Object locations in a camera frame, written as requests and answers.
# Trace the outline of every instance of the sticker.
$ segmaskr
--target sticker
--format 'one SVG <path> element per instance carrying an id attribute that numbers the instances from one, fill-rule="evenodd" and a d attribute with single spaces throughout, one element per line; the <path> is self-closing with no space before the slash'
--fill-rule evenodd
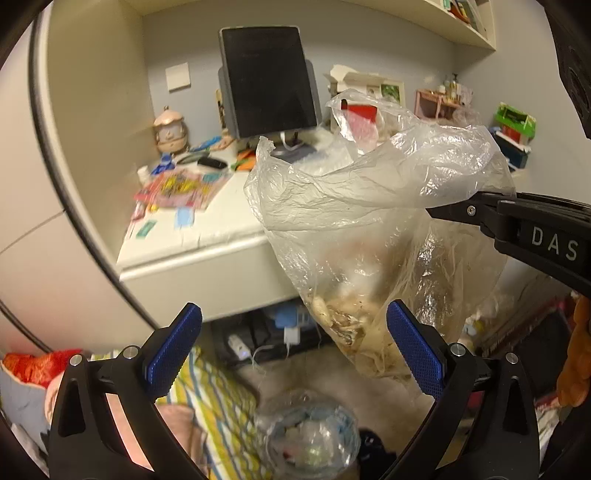
<path id="1" fill-rule="evenodd" d="M 179 230 L 195 223 L 195 210 L 192 208 L 179 208 L 174 217 L 174 228 Z"/>
<path id="2" fill-rule="evenodd" d="M 203 176 L 203 183 L 213 183 L 222 177 L 221 173 L 206 173 Z"/>
<path id="3" fill-rule="evenodd" d="M 156 221 L 155 220 L 149 220 L 148 222 L 146 222 L 144 224 L 144 226 L 142 228 L 139 229 L 138 234 L 135 236 L 136 238 L 146 238 L 146 236 L 148 235 L 148 233 L 150 232 L 150 230 L 152 228 L 154 228 L 154 225 L 156 225 Z"/>

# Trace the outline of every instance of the light switch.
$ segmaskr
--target light switch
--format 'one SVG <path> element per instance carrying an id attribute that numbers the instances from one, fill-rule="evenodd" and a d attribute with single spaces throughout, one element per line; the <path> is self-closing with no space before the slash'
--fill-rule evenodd
<path id="1" fill-rule="evenodd" d="M 191 86 L 191 77 L 189 76 L 189 64 L 182 63 L 166 69 L 166 85 L 168 91 L 172 92 L 183 87 Z"/>

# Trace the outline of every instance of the red fabric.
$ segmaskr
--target red fabric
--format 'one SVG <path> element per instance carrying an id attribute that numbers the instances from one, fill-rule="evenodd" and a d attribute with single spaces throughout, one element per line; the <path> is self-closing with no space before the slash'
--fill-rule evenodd
<path id="1" fill-rule="evenodd" d="M 66 370 L 70 357 L 81 351 L 80 349 L 64 350 L 43 356 L 9 353 L 2 360 L 2 364 L 21 382 L 47 388 L 51 380 Z"/>

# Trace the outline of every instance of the white desk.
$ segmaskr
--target white desk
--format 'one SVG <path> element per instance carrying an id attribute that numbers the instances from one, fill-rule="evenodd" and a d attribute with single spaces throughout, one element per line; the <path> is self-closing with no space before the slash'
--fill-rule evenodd
<path id="1" fill-rule="evenodd" d="M 301 137 L 320 149 L 332 140 L 323 129 Z M 212 156 L 234 163 L 235 143 Z M 207 210 L 196 212 L 192 227 L 175 230 L 175 210 L 160 209 L 147 213 L 124 241 L 117 262 L 121 281 L 159 324 L 169 325 L 188 301 L 202 308 L 205 320 L 214 320 L 297 296 L 250 210 L 247 177 L 232 174 Z M 137 238 L 149 220 L 156 225 Z"/>

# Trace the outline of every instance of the blue gripper pad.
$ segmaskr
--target blue gripper pad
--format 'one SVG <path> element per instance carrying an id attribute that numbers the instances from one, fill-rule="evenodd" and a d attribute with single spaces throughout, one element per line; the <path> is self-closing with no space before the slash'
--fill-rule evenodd
<path id="1" fill-rule="evenodd" d="M 174 322 L 163 329 L 168 334 L 168 338 L 145 369 L 147 394 L 152 398 L 156 399 L 168 394 L 174 379 L 197 341 L 202 323 L 201 309 L 193 303 L 187 303 Z"/>
<path id="2" fill-rule="evenodd" d="M 420 324 L 402 300 L 395 300 L 386 312 L 388 330 L 418 386 L 438 401 L 443 393 L 443 365 L 419 331 Z"/>

